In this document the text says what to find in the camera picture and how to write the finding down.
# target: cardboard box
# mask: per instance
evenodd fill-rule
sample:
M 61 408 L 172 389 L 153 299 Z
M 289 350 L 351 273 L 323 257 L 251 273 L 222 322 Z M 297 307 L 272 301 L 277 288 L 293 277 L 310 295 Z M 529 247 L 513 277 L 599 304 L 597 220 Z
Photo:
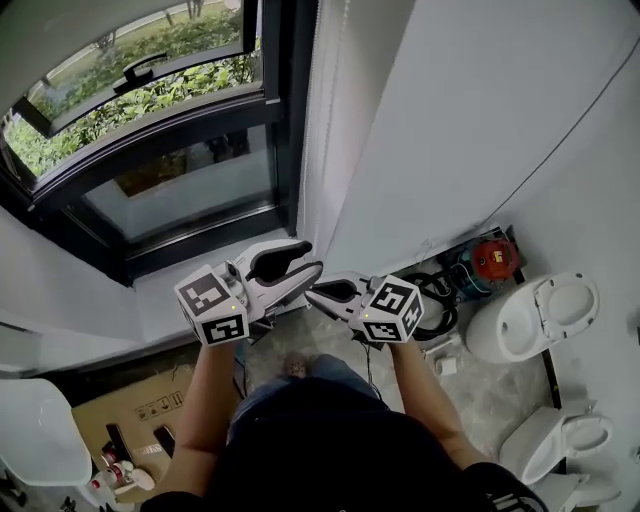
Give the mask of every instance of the cardboard box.
M 180 366 L 72 409 L 78 430 L 99 470 L 106 469 L 102 447 L 109 442 L 106 425 L 115 423 L 136 467 L 147 471 L 156 484 L 162 479 L 169 455 L 153 435 L 167 426 L 175 435 L 193 376 L 193 367 Z M 153 496 L 136 488 L 117 497 L 120 503 L 140 503 Z

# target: person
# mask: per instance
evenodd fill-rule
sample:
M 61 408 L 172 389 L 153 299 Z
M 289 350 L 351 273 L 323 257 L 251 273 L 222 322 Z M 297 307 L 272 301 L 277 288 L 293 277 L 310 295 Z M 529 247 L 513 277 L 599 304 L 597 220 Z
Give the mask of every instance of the person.
M 326 354 L 289 357 L 287 375 L 236 411 L 234 343 L 203 347 L 173 459 L 142 512 L 546 512 L 533 492 L 474 448 L 416 342 L 389 348 L 404 414 Z

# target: jeans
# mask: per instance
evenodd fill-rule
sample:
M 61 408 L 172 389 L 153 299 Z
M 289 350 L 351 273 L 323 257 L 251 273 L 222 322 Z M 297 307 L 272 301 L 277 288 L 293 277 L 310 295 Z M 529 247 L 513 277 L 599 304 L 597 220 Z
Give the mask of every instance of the jeans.
M 347 363 L 342 359 L 330 356 L 329 354 L 320 354 L 319 356 L 313 357 L 309 363 L 309 367 L 307 368 L 307 375 L 309 377 L 317 377 L 343 384 L 378 400 L 378 395 L 376 395 L 373 388 L 369 386 L 362 377 L 349 368 L 349 365 L 347 365 Z M 274 395 L 285 386 L 295 382 L 297 379 L 298 377 L 276 377 L 275 379 L 272 379 L 266 384 L 260 386 L 253 393 L 249 394 L 247 398 L 240 402 L 236 413 L 233 415 L 230 425 L 231 434 L 233 435 L 235 430 L 235 423 L 249 409 L 265 398 L 269 398 Z

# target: window frame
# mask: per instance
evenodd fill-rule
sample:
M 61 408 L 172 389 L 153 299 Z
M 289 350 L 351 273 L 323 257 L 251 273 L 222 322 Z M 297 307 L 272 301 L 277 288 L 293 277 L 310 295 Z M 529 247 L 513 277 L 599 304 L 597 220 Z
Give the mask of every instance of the window frame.
M 16 157 L 16 173 L 0 157 L 0 206 L 125 286 L 143 275 L 278 228 L 295 236 L 318 0 L 263 0 L 262 10 L 262 82 L 147 114 L 82 148 L 40 180 L 5 144 Z M 88 191 L 129 172 L 137 163 L 253 126 L 266 129 L 274 181 L 270 193 L 134 242 L 83 199 Z
M 110 86 L 105 87 L 97 94 L 83 101 L 81 104 L 73 107 L 68 112 L 60 114 L 55 119 L 48 119 L 27 99 L 26 95 L 21 96 L 13 105 L 12 109 L 14 112 L 20 114 L 26 122 L 40 133 L 40 135 L 47 139 L 51 139 L 65 128 L 75 123 L 78 119 L 86 116 L 97 108 L 100 108 L 104 104 L 155 80 L 200 64 L 247 55 L 255 50 L 258 0 L 242 0 L 241 9 L 242 35 L 238 42 L 211 48 L 191 55 L 185 55 L 184 57 L 178 57 L 154 66 L 141 67 L 144 66 L 146 62 L 151 62 L 155 60 L 155 58 L 160 58 L 159 54 L 156 56 L 148 55 L 138 61 L 131 62 L 122 70 L 122 78 Z M 132 73 L 131 76 L 135 77 L 137 80 L 141 80 L 140 75 L 138 74 L 139 69 L 143 69 L 145 73 L 150 72 L 150 75 L 143 81 L 134 84 L 133 82 L 128 82 L 125 78 L 125 73 L 128 74 L 127 70 L 129 69 Z M 125 87 L 120 91 L 116 91 L 118 87 L 126 86 L 126 84 L 130 84 L 130 86 Z

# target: toilet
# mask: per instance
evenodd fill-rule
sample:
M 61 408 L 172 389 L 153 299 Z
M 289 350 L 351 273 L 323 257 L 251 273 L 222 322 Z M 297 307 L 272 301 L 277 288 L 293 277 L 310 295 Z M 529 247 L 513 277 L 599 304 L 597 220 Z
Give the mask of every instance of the toilet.
M 500 464 L 525 485 L 543 478 L 563 458 L 594 455 L 611 441 L 613 423 L 588 411 L 592 407 L 569 405 L 560 410 L 541 407 L 500 449 Z
M 620 489 L 606 476 L 549 473 L 533 491 L 549 512 L 571 512 L 576 507 L 597 507 L 620 496 Z
M 540 277 L 480 309 L 471 319 L 466 344 L 490 363 L 524 361 L 584 331 L 598 307 L 598 289 L 583 274 Z
M 0 379 L 0 458 L 32 486 L 80 486 L 91 479 L 91 456 L 71 406 L 44 379 Z

